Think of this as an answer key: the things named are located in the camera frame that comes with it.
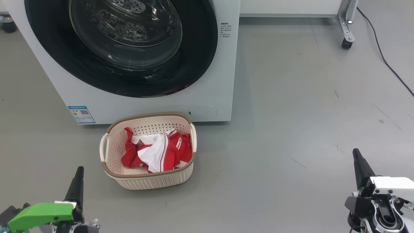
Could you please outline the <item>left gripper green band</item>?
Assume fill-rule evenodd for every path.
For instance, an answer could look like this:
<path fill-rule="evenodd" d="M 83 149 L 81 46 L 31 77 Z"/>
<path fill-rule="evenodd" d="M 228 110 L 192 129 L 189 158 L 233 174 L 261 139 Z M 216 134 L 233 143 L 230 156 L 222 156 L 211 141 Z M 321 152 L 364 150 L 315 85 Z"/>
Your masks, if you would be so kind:
<path fill-rule="evenodd" d="M 37 203 L 23 209 L 8 223 L 11 233 L 29 233 L 34 227 L 49 223 L 85 223 L 83 213 L 84 167 L 77 168 L 63 203 Z"/>

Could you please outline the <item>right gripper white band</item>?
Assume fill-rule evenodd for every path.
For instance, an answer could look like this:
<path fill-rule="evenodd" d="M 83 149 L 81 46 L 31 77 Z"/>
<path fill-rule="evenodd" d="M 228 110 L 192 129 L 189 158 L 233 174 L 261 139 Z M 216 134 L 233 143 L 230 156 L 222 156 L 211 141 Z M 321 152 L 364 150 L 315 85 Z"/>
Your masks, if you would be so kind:
<path fill-rule="evenodd" d="M 390 194 L 414 203 L 414 181 L 406 177 L 376 176 L 358 148 L 353 149 L 353 159 L 357 189 L 367 186 L 370 180 L 373 194 Z"/>

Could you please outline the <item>red and white garment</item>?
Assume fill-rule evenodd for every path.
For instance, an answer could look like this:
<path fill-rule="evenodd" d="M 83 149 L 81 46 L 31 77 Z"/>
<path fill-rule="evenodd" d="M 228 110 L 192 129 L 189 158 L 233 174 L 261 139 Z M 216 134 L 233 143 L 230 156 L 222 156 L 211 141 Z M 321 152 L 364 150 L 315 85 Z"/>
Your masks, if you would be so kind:
<path fill-rule="evenodd" d="M 191 135 L 175 129 L 154 135 L 135 136 L 127 133 L 123 166 L 130 169 L 146 168 L 148 173 L 171 171 L 187 165 L 193 154 Z"/>

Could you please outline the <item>round washing machine door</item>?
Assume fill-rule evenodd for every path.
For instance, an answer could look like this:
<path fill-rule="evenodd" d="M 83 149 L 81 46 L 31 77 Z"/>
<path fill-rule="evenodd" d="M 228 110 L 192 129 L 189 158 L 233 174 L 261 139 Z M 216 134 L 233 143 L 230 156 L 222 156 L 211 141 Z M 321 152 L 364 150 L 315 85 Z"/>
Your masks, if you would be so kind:
<path fill-rule="evenodd" d="M 23 0 L 52 59 L 108 93 L 151 98 L 198 81 L 218 43 L 212 0 Z"/>

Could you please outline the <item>cream perforated laundry basket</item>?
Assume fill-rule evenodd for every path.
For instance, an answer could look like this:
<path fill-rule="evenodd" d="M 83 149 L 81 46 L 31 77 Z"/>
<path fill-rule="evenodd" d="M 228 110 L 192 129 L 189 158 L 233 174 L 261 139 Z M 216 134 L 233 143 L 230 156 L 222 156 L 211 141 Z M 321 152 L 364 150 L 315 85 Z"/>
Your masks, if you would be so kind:
<path fill-rule="evenodd" d="M 173 129 L 180 134 L 190 134 L 192 158 L 184 167 L 165 172 L 148 173 L 143 167 L 126 168 L 121 162 L 127 139 L 125 128 L 130 128 L 135 136 L 154 135 Z M 182 184 L 192 175 L 196 151 L 195 126 L 189 118 L 178 114 L 135 116 L 118 120 L 108 128 L 100 142 L 100 159 L 106 174 L 122 187 L 130 190 L 156 189 Z"/>

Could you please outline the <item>white front-loading washing machine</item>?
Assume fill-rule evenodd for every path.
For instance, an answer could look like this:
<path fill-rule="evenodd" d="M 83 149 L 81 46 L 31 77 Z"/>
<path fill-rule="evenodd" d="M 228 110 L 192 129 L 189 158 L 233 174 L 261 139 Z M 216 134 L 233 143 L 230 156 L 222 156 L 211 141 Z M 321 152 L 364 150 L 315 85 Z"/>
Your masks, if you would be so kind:
<path fill-rule="evenodd" d="M 161 113 L 178 113 L 192 121 L 231 120 L 241 0 L 212 2 L 218 43 L 205 74 L 177 93 L 134 98 L 108 93 L 71 75 L 48 55 L 37 40 L 29 25 L 23 0 L 2 0 L 66 107 L 86 106 L 96 124 L 112 124 L 121 118 Z"/>

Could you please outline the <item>blue energy label sticker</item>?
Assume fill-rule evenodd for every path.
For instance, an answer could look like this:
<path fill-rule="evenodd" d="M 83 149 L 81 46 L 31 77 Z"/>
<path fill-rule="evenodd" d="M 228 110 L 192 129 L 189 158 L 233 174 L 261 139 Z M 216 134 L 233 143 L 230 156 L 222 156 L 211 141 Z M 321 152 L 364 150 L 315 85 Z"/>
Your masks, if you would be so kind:
<path fill-rule="evenodd" d="M 68 109 L 79 125 L 96 124 L 96 121 L 86 106 L 68 106 Z"/>

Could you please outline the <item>metal table leg with caster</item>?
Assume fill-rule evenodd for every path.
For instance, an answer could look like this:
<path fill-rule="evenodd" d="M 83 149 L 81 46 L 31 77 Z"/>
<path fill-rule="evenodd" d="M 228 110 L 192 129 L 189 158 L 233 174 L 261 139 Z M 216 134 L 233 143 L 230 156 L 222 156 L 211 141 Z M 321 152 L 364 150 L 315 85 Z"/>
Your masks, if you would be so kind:
<path fill-rule="evenodd" d="M 355 41 L 349 25 L 353 24 L 358 2 L 359 0 L 342 0 L 336 15 L 336 21 L 343 33 L 343 49 L 350 49 Z"/>

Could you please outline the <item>white table panel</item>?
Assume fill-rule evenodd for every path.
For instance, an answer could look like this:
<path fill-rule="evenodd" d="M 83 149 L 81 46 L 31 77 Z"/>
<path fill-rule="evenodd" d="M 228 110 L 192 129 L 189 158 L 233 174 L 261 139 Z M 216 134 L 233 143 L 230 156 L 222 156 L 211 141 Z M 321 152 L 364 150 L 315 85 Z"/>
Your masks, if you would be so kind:
<path fill-rule="evenodd" d="M 343 0 L 241 0 L 240 17 L 333 18 Z"/>

